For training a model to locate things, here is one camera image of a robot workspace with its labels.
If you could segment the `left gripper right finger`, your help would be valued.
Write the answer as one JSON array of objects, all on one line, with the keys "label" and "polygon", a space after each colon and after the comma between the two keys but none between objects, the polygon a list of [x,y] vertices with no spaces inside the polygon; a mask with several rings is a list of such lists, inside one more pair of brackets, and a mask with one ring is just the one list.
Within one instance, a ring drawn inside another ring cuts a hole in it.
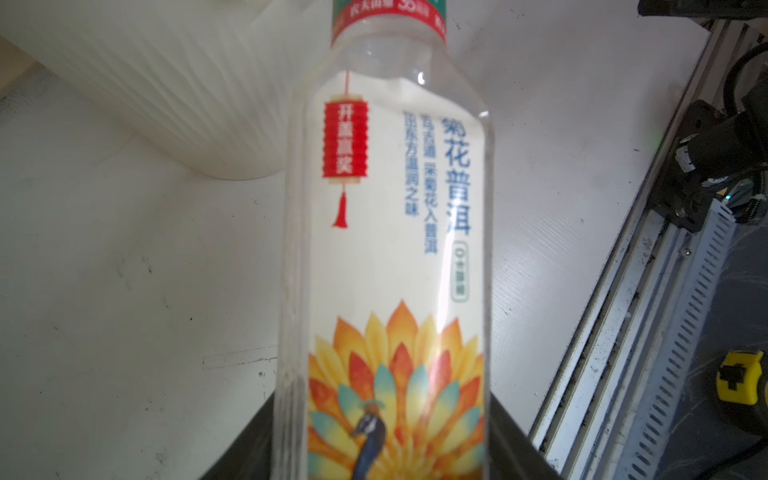
[{"label": "left gripper right finger", "polygon": [[562,479],[515,423],[495,395],[491,396],[488,429],[490,479]]}]

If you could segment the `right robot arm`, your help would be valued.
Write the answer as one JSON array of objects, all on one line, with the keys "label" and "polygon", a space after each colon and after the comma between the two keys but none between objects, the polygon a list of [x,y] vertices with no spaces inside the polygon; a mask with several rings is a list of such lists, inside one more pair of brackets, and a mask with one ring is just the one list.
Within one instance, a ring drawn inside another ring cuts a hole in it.
[{"label": "right robot arm", "polygon": [[640,0],[641,16],[752,20],[767,17],[767,0]]}]

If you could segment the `orange label clear bottle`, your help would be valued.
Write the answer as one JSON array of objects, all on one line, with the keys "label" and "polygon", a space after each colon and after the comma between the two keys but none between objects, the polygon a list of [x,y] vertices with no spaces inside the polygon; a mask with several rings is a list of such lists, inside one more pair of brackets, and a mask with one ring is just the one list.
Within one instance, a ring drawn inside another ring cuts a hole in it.
[{"label": "orange label clear bottle", "polygon": [[489,112],[443,1],[336,1],[291,112],[274,479],[489,475]]}]

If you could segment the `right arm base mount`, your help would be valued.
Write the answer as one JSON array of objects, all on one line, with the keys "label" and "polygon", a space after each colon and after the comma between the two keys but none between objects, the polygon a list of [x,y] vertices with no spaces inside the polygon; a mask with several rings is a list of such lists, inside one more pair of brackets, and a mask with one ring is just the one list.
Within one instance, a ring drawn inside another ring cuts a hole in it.
[{"label": "right arm base mount", "polygon": [[722,110],[703,100],[686,110],[648,199],[648,207],[673,225],[701,231],[712,203],[731,198],[745,180],[752,193],[735,207],[736,222],[756,220],[767,205],[767,80],[757,81],[741,105],[736,101],[742,70],[766,52],[763,42],[734,63],[724,82]]}]

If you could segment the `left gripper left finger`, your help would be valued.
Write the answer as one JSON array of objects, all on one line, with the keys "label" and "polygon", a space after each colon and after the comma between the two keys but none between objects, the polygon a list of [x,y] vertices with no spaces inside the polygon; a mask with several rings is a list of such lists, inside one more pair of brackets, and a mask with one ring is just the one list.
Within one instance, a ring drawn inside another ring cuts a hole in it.
[{"label": "left gripper left finger", "polygon": [[233,441],[201,480],[269,480],[271,474],[274,395]]}]

